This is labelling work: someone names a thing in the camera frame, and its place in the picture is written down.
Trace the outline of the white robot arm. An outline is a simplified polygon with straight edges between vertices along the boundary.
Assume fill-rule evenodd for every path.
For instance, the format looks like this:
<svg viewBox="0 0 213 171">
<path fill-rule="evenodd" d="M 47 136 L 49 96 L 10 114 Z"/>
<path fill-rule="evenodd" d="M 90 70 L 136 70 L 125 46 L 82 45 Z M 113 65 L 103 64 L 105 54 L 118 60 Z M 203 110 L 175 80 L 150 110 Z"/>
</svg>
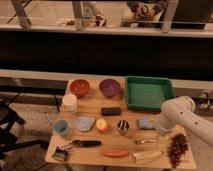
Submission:
<svg viewBox="0 0 213 171">
<path fill-rule="evenodd" d="M 181 96 L 162 103 L 156 116 L 155 129 L 160 135 L 171 133 L 176 125 L 191 131 L 213 147 L 213 123 L 195 114 L 195 102 L 189 96 Z"/>
</svg>

